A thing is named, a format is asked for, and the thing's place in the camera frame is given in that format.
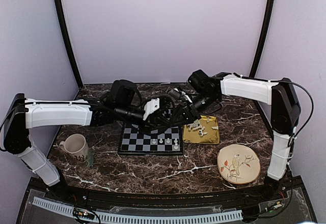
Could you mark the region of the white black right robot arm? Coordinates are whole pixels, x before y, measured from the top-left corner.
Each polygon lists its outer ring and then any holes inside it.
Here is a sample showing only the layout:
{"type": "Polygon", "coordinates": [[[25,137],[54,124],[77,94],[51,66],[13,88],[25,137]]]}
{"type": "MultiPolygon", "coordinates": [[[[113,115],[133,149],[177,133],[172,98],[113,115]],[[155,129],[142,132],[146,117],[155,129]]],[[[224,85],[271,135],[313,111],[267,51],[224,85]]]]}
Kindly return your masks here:
{"type": "Polygon", "coordinates": [[[183,102],[175,110],[172,120],[175,125],[185,125],[199,119],[200,112],[212,103],[221,101],[223,96],[250,99],[270,107],[273,148],[267,176],[276,181],[281,180],[292,158],[301,114],[301,106],[291,80],[264,80],[229,72],[208,76],[203,70],[197,70],[188,78],[188,83],[197,92],[196,96],[178,88],[168,92],[183,102]]]}

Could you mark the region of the black grey chess board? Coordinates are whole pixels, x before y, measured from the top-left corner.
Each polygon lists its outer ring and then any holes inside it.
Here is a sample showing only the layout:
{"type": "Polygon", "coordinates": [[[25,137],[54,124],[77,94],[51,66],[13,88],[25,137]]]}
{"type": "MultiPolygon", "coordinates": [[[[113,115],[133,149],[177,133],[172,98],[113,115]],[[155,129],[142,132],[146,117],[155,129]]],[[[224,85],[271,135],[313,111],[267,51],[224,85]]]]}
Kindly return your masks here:
{"type": "Polygon", "coordinates": [[[182,128],[170,127],[165,132],[158,133],[157,130],[151,131],[150,135],[138,132],[138,125],[124,123],[120,136],[118,146],[118,154],[120,155],[182,155],[183,154],[183,140],[182,128]],[[170,144],[166,144],[166,139],[171,140],[170,144]],[[174,139],[178,139],[178,144],[174,144],[174,139]],[[156,144],[152,144],[152,140],[156,139],[156,144]]]}

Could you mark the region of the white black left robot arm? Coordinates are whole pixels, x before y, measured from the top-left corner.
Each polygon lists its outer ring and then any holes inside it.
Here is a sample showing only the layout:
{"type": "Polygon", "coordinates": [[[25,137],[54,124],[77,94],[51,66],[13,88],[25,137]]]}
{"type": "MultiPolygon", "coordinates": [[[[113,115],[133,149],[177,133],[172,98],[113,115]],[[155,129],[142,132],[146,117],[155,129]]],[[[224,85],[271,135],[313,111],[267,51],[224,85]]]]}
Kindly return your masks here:
{"type": "Polygon", "coordinates": [[[103,126],[115,121],[132,123],[142,133],[163,131],[172,126],[172,120],[163,113],[174,105],[170,97],[160,96],[143,100],[137,85],[117,80],[111,89],[99,98],[73,101],[46,101],[28,99],[23,93],[15,95],[1,125],[4,131],[3,152],[16,155],[48,186],[61,202],[72,197],[61,171],[38,149],[30,136],[30,129],[47,126],[103,126]],[[133,105],[133,97],[140,98],[133,105]]]}

